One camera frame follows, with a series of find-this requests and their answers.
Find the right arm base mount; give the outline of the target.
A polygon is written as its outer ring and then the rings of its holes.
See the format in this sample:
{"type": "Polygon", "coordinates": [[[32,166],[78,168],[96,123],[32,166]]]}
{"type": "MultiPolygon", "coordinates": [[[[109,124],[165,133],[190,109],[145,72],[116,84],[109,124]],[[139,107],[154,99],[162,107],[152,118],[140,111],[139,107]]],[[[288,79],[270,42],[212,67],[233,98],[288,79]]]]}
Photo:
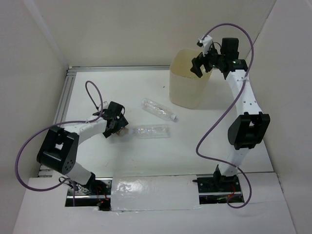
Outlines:
{"type": "Polygon", "coordinates": [[[243,203],[238,176],[223,176],[219,166],[212,175],[197,176],[192,181],[197,185],[199,204],[243,203]]]}

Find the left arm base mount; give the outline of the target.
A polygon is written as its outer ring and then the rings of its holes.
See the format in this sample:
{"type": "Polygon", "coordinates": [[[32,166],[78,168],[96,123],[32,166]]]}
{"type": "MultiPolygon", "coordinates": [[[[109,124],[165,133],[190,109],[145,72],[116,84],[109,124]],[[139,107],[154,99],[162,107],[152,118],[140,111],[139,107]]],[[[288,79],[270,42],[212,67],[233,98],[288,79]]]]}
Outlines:
{"type": "Polygon", "coordinates": [[[111,211],[112,177],[96,178],[95,187],[89,191],[70,182],[66,192],[65,207],[93,207],[99,211],[111,211]]]}

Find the red cap sauce bottle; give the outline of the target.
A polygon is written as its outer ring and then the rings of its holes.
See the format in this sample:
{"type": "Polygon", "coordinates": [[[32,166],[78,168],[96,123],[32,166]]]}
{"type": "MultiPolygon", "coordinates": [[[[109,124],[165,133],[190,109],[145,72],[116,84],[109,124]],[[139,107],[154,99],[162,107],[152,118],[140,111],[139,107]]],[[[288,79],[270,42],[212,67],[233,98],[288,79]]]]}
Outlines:
{"type": "Polygon", "coordinates": [[[120,137],[123,137],[129,133],[129,129],[127,127],[122,127],[120,130],[116,132],[116,134],[120,137]]]}

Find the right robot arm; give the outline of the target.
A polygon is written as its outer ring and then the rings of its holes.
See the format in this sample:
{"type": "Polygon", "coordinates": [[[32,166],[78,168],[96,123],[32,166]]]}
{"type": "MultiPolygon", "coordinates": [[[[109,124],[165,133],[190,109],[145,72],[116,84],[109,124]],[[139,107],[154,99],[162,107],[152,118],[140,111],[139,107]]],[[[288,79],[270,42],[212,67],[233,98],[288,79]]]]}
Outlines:
{"type": "Polygon", "coordinates": [[[254,97],[247,74],[247,63],[239,59],[237,38],[223,38],[220,50],[216,50],[210,36],[199,39],[197,45],[203,48],[203,52],[192,59],[191,72],[200,78],[203,76],[202,68],[205,72],[218,69],[235,100],[237,118],[227,133],[232,149],[225,162],[217,165],[212,181],[208,183],[214,191],[231,191],[238,182],[238,167],[249,152],[261,143],[271,119],[262,112],[254,97]]]}

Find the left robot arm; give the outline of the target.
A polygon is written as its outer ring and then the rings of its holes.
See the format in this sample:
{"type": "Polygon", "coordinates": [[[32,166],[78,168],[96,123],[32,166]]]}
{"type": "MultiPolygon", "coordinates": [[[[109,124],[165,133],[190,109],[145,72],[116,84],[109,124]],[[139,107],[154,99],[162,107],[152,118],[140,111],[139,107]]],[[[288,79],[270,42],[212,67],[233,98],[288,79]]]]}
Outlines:
{"type": "Polygon", "coordinates": [[[94,173],[76,162],[78,147],[95,135],[103,134],[108,138],[126,127],[128,121],[124,112],[124,106],[111,101],[102,113],[96,112],[82,123],[50,127],[37,162],[70,178],[86,195],[106,189],[106,184],[96,180],[94,173]]]}

